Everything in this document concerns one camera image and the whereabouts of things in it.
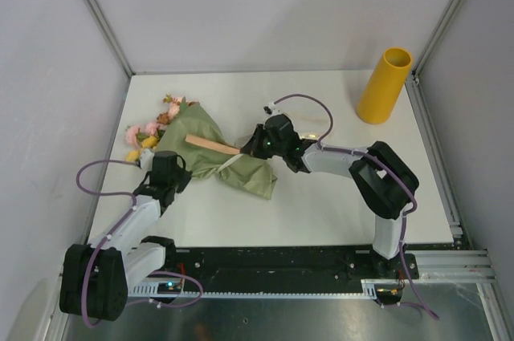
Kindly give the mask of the cream printed ribbon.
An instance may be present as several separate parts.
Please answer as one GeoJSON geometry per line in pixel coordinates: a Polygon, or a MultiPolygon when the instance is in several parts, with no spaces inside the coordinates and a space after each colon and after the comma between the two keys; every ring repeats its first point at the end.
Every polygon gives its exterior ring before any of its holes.
{"type": "MultiPolygon", "coordinates": [[[[321,138],[321,128],[324,127],[324,125],[329,124],[329,120],[316,116],[302,115],[298,112],[285,112],[283,110],[280,111],[280,114],[286,115],[292,121],[294,130],[299,135],[301,145],[300,150],[294,155],[278,157],[283,159],[292,171],[296,173],[299,171],[305,173],[307,169],[303,164],[300,163],[300,154],[303,153],[310,144],[316,143],[316,141],[321,138]]],[[[243,154],[240,152],[240,149],[251,138],[256,126],[258,124],[264,124],[269,117],[270,116],[267,114],[264,117],[259,117],[255,114],[239,117],[237,122],[239,134],[237,135],[237,140],[234,142],[234,147],[236,148],[237,153],[218,168],[220,171],[230,167],[232,164],[236,163],[242,158],[262,160],[243,154]]]]}

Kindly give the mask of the green and peach wrapping paper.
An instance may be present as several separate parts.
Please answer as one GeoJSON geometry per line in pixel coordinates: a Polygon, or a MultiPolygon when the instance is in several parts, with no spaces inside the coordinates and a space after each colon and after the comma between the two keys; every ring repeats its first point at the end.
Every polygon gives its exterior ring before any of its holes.
{"type": "Polygon", "coordinates": [[[171,121],[155,150],[173,151],[182,156],[194,179],[217,176],[234,189],[271,199],[277,177],[265,160],[244,154],[225,154],[190,144],[186,142],[189,134],[220,144],[226,143],[218,125],[199,103],[195,103],[181,110],[171,121]]]}

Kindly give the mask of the artificial flower bouquet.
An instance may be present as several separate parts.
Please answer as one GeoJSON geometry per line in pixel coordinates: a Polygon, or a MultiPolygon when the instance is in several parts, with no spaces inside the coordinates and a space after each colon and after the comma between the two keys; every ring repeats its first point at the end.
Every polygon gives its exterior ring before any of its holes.
{"type": "Polygon", "coordinates": [[[145,149],[154,149],[164,136],[171,123],[178,118],[181,112],[196,104],[182,96],[166,94],[162,99],[165,110],[160,112],[154,120],[144,125],[129,125],[124,132],[125,143],[131,147],[124,160],[136,163],[145,149]]]}

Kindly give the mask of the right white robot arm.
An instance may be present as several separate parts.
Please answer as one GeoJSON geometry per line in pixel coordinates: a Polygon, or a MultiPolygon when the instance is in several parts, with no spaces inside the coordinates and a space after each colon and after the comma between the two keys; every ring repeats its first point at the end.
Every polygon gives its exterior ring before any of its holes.
{"type": "Polygon", "coordinates": [[[258,124],[241,153],[262,160],[282,158],[294,173],[329,173],[352,179],[375,214],[368,267],[380,278],[405,265],[406,215],[417,208],[419,180],[394,150],[377,141],[350,149],[302,138],[284,114],[258,124]]]}

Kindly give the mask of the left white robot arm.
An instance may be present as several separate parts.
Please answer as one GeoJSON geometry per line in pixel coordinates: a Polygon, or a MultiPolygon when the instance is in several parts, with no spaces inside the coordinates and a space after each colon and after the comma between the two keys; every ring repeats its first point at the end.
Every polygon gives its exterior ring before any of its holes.
{"type": "Polygon", "coordinates": [[[171,275],[177,268],[175,243],[149,236],[156,223],[192,178],[185,159],[173,151],[143,151],[135,166],[145,170],[129,197],[126,212],[86,244],[71,245],[64,257],[59,308],[81,317],[88,328],[114,321],[124,311],[129,291],[151,274],[171,275]]]}

